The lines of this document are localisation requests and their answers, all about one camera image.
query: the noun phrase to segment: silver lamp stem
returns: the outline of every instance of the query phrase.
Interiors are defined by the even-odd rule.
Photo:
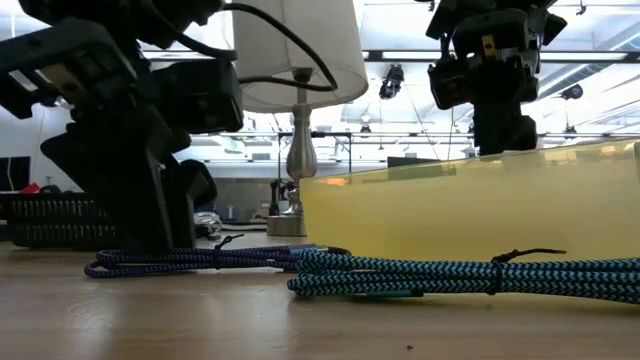
[[[296,69],[293,76],[296,81],[308,83],[312,69]],[[313,177],[318,171],[318,160],[311,140],[311,107],[307,104],[307,90],[298,89],[298,103],[293,106],[293,139],[287,156],[287,173],[293,179],[295,190],[289,193],[291,206],[284,215],[302,216],[304,211],[300,202],[300,179]]]

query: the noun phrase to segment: desk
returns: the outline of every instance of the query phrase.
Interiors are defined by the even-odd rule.
[[[250,235],[229,246],[281,243]],[[0,359],[640,359],[631,305],[298,299],[273,271],[93,280],[82,273],[92,257],[0,243]]]

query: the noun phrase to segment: red object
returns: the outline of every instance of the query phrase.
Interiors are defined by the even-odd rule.
[[[26,188],[20,190],[20,194],[34,194],[34,193],[37,193],[38,190],[40,190],[40,186],[38,186],[38,184],[36,183],[33,183],[27,186]]]

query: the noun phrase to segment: lamp base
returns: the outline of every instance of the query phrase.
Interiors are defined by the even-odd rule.
[[[269,216],[267,235],[283,237],[306,237],[307,230],[302,216]]]

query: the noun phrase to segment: white lampshade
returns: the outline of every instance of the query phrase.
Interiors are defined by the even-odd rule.
[[[366,93],[368,82],[351,0],[233,2],[267,12],[308,43],[327,64],[338,90],[308,91],[307,103],[312,108],[344,104]],[[329,85],[307,54],[262,19],[234,11],[233,30],[239,77],[262,75],[293,80],[293,69],[312,68],[314,75],[309,83]],[[290,112],[297,102],[295,88],[278,84],[247,84],[243,94],[244,109],[259,113]]]

